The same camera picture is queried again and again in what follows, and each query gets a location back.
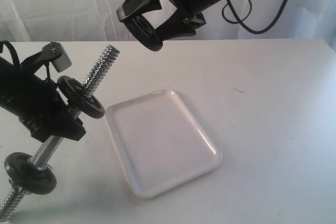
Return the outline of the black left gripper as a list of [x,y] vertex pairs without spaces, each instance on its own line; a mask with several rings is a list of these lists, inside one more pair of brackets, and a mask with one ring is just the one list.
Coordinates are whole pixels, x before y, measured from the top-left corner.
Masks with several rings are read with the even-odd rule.
[[17,116],[40,142],[51,136],[79,141],[86,134],[82,121],[66,113],[56,83],[34,74],[1,72],[1,108]]

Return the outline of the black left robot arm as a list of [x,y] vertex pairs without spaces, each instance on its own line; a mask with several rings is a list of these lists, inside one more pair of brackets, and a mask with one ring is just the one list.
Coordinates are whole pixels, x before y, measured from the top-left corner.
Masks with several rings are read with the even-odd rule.
[[31,137],[45,142],[50,136],[79,141],[86,130],[74,119],[52,80],[15,70],[1,58],[1,108],[16,115]]

